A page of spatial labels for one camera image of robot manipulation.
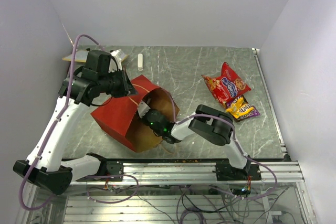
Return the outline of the red brown paper bag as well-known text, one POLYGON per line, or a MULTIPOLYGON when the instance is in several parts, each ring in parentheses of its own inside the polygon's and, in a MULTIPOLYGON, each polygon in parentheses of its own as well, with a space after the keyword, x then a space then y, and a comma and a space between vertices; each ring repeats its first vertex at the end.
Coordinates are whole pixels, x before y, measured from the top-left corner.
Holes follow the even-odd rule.
POLYGON ((173 116, 178 115, 180 108, 163 88, 144 75, 134 78, 131 83, 138 92, 136 95, 113 98, 106 105, 95 109, 91 115, 109 136, 140 153, 157 147, 163 141, 140 121, 137 113, 140 102, 144 101, 150 108, 157 109, 169 121, 173 121, 173 116))

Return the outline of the purple snack packet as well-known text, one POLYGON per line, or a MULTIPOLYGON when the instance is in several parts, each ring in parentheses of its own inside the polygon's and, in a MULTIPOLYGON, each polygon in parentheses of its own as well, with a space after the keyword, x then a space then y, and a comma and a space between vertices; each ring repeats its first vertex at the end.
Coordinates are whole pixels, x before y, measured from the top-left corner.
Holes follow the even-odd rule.
POLYGON ((239 99, 241 98, 241 96, 239 96, 239 97, 237 97, 237 98, 235 98, 234 100, 232 100, 232 101, 230 101, 230 102, 227 102, 226 104, 225 104, 225 108, 230 108, 232 105, 234 105, 239 99))

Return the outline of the red snack packet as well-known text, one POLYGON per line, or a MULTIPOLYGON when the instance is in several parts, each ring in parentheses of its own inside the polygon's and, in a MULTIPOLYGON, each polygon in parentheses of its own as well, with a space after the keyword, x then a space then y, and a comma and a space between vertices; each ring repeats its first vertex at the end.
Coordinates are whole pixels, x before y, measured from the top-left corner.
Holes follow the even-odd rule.
POLYGON ((248 91, 251 91, 249 85, 242 80, 242 78, 224 62, 221 69, 220 83, 228 91, 231 98, 236 98, 248 91))

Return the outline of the orange red chips packet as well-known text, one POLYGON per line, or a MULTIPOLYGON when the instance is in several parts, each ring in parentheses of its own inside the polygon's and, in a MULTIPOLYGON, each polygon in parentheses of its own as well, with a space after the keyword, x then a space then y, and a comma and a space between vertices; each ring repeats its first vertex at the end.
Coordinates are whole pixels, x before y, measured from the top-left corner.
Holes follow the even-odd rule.
POLYGON ((223 83, 223 77, 214 78, 202 75, 202 78, 215 100, 223 107, 226 107, 227 103, 232 102, 238 96, 233 84, 226 85, 223 83))

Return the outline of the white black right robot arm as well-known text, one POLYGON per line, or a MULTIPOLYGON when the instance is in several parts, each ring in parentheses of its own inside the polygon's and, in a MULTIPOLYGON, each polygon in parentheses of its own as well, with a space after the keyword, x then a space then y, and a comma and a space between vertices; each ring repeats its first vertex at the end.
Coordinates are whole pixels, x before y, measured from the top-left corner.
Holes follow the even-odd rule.
POLYGON ((138 105, 137 113, 141 122, 167 143, 176 144, 197 134, 214 145, 222 146, 232 175, 239 180, 249 175, 250 157, 238 141, 233 120, 228 114, 201 104, 184 120, 172 122, 145 102, 138 105))

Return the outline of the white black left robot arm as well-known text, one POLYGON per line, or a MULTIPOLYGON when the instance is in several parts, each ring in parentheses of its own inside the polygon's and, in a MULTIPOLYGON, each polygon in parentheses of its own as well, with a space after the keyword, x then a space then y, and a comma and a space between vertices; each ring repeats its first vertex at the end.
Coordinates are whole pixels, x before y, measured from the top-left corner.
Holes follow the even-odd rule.
POLYGON ((62 161, 78 121, 92 106, 93 99, 102 93, 122 98, 137 91, 115 54, 91 50, 85 65, 63 81, 54 113, 41 139, 25 160, 15 162, 13 171, 54 195, 63 194, 71 182, 84 177, 104 179, 108 172, 107 159, 98 154, 88 153, 82 158, 62 161))

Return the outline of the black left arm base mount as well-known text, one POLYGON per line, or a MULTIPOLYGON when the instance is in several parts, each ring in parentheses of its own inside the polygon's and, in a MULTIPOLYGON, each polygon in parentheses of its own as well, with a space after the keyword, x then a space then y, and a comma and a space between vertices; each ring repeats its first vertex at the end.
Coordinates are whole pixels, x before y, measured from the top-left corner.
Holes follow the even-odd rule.
POLYGON ((124 166, 120 161, 105 161, 100 165, 98 172, 88 175, 89 179, 107 179, 112 182, 121 182, 124 174, 124 166))

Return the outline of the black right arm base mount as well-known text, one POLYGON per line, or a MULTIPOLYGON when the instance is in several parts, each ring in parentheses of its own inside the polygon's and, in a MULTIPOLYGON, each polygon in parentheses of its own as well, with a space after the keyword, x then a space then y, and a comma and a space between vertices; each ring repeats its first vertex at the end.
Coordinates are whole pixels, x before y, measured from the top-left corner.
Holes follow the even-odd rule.
POLYGON ((251 161, 247 161, 246 166, 242 169, 234 168, 229 164, 228 160, 216 163, 215 170, 218 181, 248 181, 261 180, 261 173, 257 164, 252 164, 251 161))

